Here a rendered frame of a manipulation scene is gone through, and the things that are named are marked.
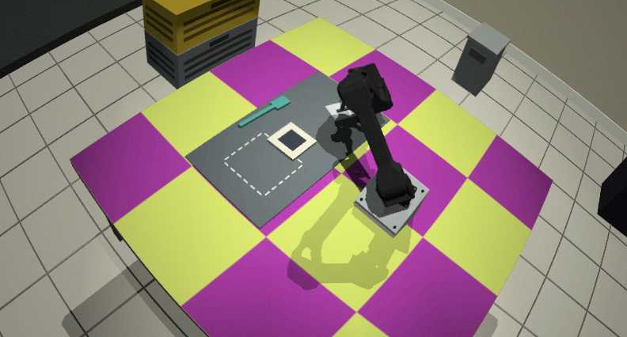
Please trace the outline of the teal small trowel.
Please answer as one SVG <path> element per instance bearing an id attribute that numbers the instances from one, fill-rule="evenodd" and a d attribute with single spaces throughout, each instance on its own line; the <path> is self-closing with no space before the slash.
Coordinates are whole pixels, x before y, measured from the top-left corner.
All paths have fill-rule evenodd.
<path id="1" fill-rule="evenodd" d="M 240 127 L 243 127 L 244 125 L 246 125 L 247 123 L 252 122 L 253 120 L 255 120 L 256 118 L 258 118 L 259 116 L 265 114 L 266 112 L 271 111 L 273 108 L 276 108 L 277 110 L 281 109 L 282 107 L 288 105 L 291 101 L 289 99 L 287 99 L 285 96 L 281 96 L 280 98 L 272 101 L 270 104 L 270 106 L 266 107 L 265 109 L 259 111 L 257 114 L 250 116 L 248 119 L 245 119 L 243 121 L 241 121 L 241 123 L 239 123 L 238 125 Z"/>

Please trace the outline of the beige square tile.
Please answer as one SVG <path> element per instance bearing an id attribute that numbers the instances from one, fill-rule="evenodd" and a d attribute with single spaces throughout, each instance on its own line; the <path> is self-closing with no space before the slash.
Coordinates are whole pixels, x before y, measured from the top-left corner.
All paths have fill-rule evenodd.
<path id="1" fill-rule="evenodd" d="M 292 160 L 317 142 L 292 122 L 274 133 L 268 141 Z"/>

